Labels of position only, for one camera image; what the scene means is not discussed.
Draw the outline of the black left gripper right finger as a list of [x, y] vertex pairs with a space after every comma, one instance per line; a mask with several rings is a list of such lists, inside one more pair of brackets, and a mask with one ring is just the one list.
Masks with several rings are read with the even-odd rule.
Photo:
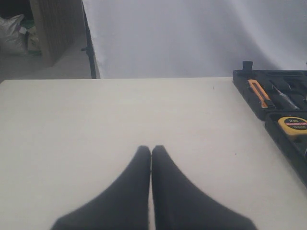
[[162, 145], [152, 151], [152, 191], [158, 230], [255, 230], [253, 221], [195, 186]]

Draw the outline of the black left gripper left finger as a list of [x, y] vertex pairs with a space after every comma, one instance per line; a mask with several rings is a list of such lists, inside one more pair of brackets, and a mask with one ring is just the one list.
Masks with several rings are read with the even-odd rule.
[[54, 223], [54, 230], [147, 230], [151, 152], [139, 146], [122, 174], [100, 195]]

